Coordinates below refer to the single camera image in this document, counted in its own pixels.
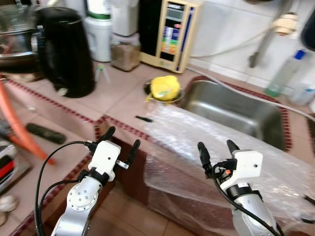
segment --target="stainless steel sink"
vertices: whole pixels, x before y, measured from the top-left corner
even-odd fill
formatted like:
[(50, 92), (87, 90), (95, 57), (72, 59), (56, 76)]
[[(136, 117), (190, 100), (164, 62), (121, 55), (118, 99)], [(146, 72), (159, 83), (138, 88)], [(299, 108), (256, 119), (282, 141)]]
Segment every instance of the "stainless steel sink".
[(281, 110), (206, 80), (192, 82), (180, 107), (284, 149)]

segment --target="kitchen counter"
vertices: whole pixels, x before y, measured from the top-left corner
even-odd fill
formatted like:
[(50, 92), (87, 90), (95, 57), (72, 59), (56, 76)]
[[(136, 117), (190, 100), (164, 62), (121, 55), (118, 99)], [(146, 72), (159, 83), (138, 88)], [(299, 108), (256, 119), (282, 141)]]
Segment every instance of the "kitchen counter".
[[(144, 102), (146, 97), (143, 92), (144, 83), (148, 79), (173, 73), (145, 64), (141, 64), (131, 72), (117, 70), (108, 63), (105, 64), (105, 68), (108, 72), (110, 83), (107, 83), (105, 79), (101, 77), (97, 82), (95, 91), (83, 98), (71, 99), (59, 97), (47, 80), (32, 83), (18, 81), (18, 83), (91, 120), (96, 121), (104, 115), (107, 115), (114, 120), (122, 122), (122, 124), (120, 123), (120, 128), (118, 128), (115, 133), (115, 137), (126, 143), (133, 144), (134, 140), (139, 138), (141, 132), (144, 132), (144, 126), (146, 125), (144, 121), (136, 119), (135, 116), (147, 116), (148, 112), (154, 109), (156, 105), (154, 102)], [(247, 84), (246, 82), (234, 80), (207, 70), (199, 70), (206, 72), (208, 75), (215, 76), (224, 82), (263, 93), (262, 88)], [(188, 85), (193, 77), (199, 76), (199, 74), (189, 70), (186, 70), (183, 74), (174, 75), (178, 77), (183, 88)], [(278, 100), (282, 104), (288, 105), (284, 96), (279, 97)], [(299, 109), (311, 113), (308, 107), (299, 107)], [(304, 117), (291, 111), (288, 113), (293, 142), (293, 147), (289, 151), (289, 154), (315, 167), (315, 156), (311, 147), (307, 121)], [(103, 133), (106, 127), (110, 125), (113, 125), (113, 123), (109, 122), (107, 126), (102, 127), (100, 133)], [(138, 132), (137, 135), (135, 135), (135, 132), (128, 132), (129, 127), (136, 129)], [(152, 144), (147, 140), (147, 137), (142, 136), (140, 140), (142, 142), (141, 149), (149, 152)], [(200, 172), (197, 177), (203, 178), (203, 173)]]

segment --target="bubble wrap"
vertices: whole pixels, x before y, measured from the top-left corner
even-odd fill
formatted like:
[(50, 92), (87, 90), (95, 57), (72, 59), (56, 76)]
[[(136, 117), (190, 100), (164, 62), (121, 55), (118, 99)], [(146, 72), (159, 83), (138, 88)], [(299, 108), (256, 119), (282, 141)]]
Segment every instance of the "bubble wrap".
[[(231, 139), (240, 149), (252, 149), (263, 154), (261, 176), (252, 182), (251, 186), (252, 189), (260, 191), (266, 206), (278, 220), (292, 223), (292, 220), (300, 219), (301, 214), (312, 214), (315, 211), (315, 206), (303, 200), (304, 194), (315, 197), (315, 191), (312, 190), (315, 172), (307, 163), (252, 136), (174, 106), (159, 106), (150, 112), (148, 117), (154, 122), (146, 124), (146, 133), (153, 138), (155, 144), (158, 144), (152, 145), (145, 167), (146, 184), (158, 190), (150, 192), (151, 208), (165, 215), (167, 209), (166, 211), (169, 211), (167, 216), (176, 218), (176, 214), (181, 216), (188, 214), (180, 211), (182, 208), (178, 205), (179, 201), (174, 201), (176, 197), (191, 201), (190, 212), (193, 212), (197, 203), (206, 204), (199, 207), (198, 214), (190, 215), (195, 220), (191, 220), (191, 224), (187, 223), (187, 227), (204, 235), (196, 229), (196, 222), (199, 222), (197, 228), (235, 235), (234, 231), (227, 233), (228, 227), (232, 224), (231, 215), (228, 213), (230, 206), (218, 193), (213, 181), (205, 179), (197, 148), (197, 143), (202, 141), (214, 165), (231, 157), (226, 145), (226, 140)], [(221, 207), (221, 211), (225, 212), (223, 215), (226, 217), (223, 219), (228, 224), (224, 227), (220, 225), (223, 219), (216, 225), (196, 219), (198, 215), (205, 215), (203, 211), (209, 212), (214, 207)]]

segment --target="white bottle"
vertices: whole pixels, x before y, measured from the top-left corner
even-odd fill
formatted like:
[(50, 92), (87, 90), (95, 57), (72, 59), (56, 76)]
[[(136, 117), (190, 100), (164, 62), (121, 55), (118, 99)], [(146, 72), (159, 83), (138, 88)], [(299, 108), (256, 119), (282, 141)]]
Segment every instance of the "white bottle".
[(295, 106), (308, 104), (315, 96), (315, 84), (300, 83), (288, 97), (290, 103)]

